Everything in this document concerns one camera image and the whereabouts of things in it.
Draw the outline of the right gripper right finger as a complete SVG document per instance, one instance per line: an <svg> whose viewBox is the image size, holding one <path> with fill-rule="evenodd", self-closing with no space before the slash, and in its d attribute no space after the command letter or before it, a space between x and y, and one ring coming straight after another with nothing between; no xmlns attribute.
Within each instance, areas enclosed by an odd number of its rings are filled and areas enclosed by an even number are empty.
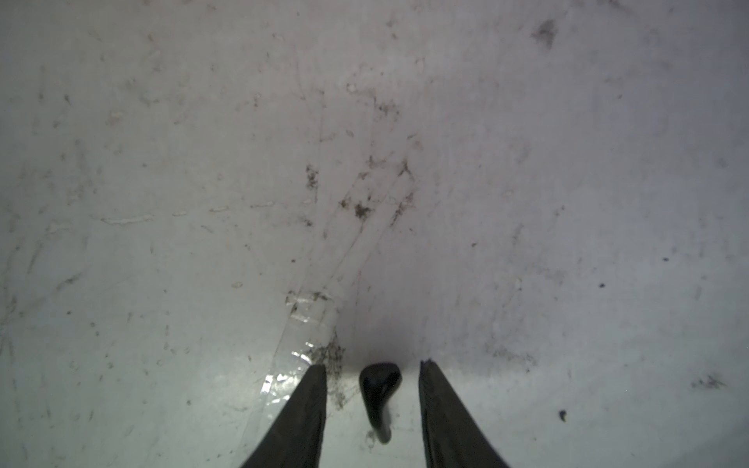
<svg viewBox="0 0 749 468"><path fill-rule="evenodd" d="M419 403L427 467L509 467L432 360L419 367Z"/></svg>

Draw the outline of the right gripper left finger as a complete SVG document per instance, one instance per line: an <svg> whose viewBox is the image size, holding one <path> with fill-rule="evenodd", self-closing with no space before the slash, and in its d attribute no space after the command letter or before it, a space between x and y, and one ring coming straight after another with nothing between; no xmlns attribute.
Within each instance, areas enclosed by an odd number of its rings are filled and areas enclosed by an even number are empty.
<svg viewBox="0 0 749 468"><path fill-rule="evenodd" d="M242 468L317 468L327 419L327 371L311 366Z"/></svg>

